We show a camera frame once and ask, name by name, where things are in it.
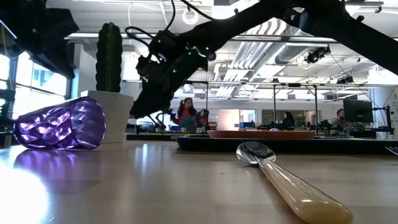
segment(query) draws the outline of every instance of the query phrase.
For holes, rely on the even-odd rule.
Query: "black robotic arm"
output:
[[[293,7],[305,10],[299,13]],[[398,42],[352,18],[343,2],[261,0],[235,16],[223,20],[213,19],[180,35],[168,30],[160,31],[149,45],[150,55],[141,56],[137,64],[143,89],[131,114],[141,118],[168,108],[174,92],[198,68],[206,68],[210,56],[227,41],[273,17],[314,36],[335,39],[398,74],[398,65],[392,56],[398,50]],[[159,59],[158,62],[150,59],[152,54]]]

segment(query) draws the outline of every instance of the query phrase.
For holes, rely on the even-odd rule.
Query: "cactus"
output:
[[[95,80],[98,91],[120,92],[122,52],[120,28],[112,22],[105,23],[97,42]]]

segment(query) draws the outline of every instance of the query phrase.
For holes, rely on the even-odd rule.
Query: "woman with red hair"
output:
[[[180,128],[186,128],[189,133],[196,132],[195,116],[197,111],[193,107],[192,98],[186,98],[180,102],[180,107],[177,111],[176,117],[171,117],[171,120],[180,126]]]

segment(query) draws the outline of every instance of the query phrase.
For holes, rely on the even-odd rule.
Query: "computer monitor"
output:
[[[373,123],[372,102],[343,100],[344,120],[352,123]]]

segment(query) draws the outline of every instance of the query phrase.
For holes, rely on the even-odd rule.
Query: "wooden table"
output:
[[[258,168],[234,154],[176,148],[0,149],[0,223],[303,224]],[[355,224],[397,223],[398,158],[281,155],[277,163],[345,204]]]

